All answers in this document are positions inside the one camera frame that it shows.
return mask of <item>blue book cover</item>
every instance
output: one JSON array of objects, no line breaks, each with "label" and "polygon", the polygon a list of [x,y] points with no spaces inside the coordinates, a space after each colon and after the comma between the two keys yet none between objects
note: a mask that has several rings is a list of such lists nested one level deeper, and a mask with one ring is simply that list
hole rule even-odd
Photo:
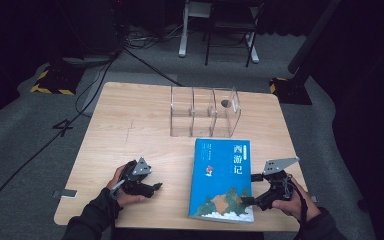
[{"label": "blue book cover", "polygon": [[254,222],[240,199],[252,196],[250,150],[249,140],[196,139],[189,217]]}]

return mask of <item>wooden table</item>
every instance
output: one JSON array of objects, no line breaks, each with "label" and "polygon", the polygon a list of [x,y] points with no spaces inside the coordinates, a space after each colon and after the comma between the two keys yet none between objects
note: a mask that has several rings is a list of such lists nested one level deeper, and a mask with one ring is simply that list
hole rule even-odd
[{"label": "wooden table", "polygon": [[[265,161],[294,157],[295,150],[277,98],[272,94],[238,92],[242,115],[232,136],[251,141],[252,172],[262,172]],[[114,175],[117,167],[144,157],[153,172],[143,182],[163,186],[151,199],[127,206],[118,227],[213,229],[242,231],[297,231],[297,221],[272,209],[254,207],[255,222],[231,224],[188,218],[195,138],[170,136],[170,87],[107,83],[101,93],[66,188],[76,198],[61,199],[55,222],[66,225],[80,215]],[[298,163],[286,169],[305,182]],[[269,184],[253,183],[253,196]]]}]

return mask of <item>yellow black hazard tape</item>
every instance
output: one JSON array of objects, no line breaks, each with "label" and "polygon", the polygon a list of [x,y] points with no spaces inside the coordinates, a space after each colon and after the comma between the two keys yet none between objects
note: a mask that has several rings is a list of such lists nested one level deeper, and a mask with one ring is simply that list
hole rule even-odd
[{"label": "yellow black hazard tape", "polygon": [[276,85],[275,85],[276,80],[288,81],[288,79],[286,79],[286,78],[272,78],[272,79],[270,79],[270,81],[269,81],[270,93],[277,96]]},{"label": "yellow black hazard tape", "polygon": [[30,92],[75,95],[85,69],[72,68],[61,72],[47,66],[39,75]]}]

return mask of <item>clear acrylic box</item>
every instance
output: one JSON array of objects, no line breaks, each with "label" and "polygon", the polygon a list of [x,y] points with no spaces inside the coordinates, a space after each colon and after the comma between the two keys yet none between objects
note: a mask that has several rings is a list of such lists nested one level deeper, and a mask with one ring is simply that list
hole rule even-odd
[{"label": "clear acrylic box", "polygon": [[231,137],[241,115],[236,89],[171,87],[170,135]]}]

